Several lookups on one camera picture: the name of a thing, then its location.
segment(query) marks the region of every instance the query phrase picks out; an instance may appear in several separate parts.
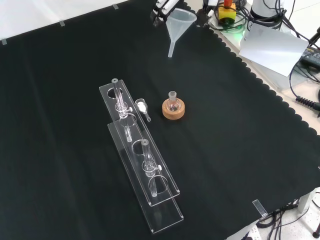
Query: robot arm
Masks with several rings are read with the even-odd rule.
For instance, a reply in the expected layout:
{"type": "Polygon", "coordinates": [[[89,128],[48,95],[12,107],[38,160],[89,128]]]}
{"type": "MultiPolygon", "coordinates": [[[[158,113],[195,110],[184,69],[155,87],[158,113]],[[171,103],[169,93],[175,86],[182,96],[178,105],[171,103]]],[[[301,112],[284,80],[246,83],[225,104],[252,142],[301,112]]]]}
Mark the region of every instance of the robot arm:
{"type": "Polygon", "coordinates": [[[180,0],[158,0],[150,15],[153,26],[158,27],[165,23],[179,1],[180,0]]]}

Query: acrylic test tube rack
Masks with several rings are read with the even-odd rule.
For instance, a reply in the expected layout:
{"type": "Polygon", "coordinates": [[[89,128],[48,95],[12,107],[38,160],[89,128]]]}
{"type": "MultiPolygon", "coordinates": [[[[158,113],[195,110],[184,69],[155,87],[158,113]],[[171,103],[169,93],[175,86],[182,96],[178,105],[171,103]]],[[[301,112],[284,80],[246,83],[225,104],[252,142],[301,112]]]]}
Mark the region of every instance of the acrylic test tube rack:
{"type": "Polygon", "coordinates": [[[101,86],[113,120],[109,131],[152,233],[184,219],[174,197],[180,191],[123,80],[101,86]]]}

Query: funnel stem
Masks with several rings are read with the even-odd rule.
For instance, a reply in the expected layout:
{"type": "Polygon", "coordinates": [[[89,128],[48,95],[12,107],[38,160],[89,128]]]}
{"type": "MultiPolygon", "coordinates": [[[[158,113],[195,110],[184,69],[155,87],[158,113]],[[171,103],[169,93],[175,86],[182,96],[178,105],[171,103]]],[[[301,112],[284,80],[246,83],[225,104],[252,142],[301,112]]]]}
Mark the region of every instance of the funnel stem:
{"type": "Polygon", "coordinates": [[[171,58],[171,57],[172,57],[172,54],[174,53],[174,49],[175,49],[175,44],[176,44],[175,41],[171,41],[168,58],[171,58]]]}

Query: electronic device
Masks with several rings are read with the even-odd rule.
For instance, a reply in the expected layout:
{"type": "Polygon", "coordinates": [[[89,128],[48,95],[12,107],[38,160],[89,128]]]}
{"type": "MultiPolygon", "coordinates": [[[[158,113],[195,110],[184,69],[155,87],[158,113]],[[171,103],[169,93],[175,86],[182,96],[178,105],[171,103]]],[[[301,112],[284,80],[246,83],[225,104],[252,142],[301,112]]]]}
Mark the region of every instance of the electronic device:
{"type": "Polygon", "coordinates": [[[300,61],[302,64],[320,70],[320,52],[317,52],[314,47],[307,47],[302,56],[300,61]]]}

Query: table leg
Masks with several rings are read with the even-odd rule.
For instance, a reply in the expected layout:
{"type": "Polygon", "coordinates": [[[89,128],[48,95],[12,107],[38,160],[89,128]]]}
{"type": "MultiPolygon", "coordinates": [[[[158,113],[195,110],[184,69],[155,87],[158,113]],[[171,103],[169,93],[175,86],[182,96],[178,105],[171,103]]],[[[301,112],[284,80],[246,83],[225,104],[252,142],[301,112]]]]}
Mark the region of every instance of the table leg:
{"type": "Polygon", "coordinates": [[[312,199],[314,198],[315,194],[316,194],[316,190],[313,190],[312,192],[310,192],[300,198],[300,202],[298,205],[298,212],[299,213],[304,214],[308,210],[309,205],[310,205],[312,199]]]}
{"type": "Polygon", "coordinates": [[[316,229],[316,231],[312,234],[312,236],[315,239],[318,239],[320,237],[320,224],[319,224],[318,228],[316,229]]]}

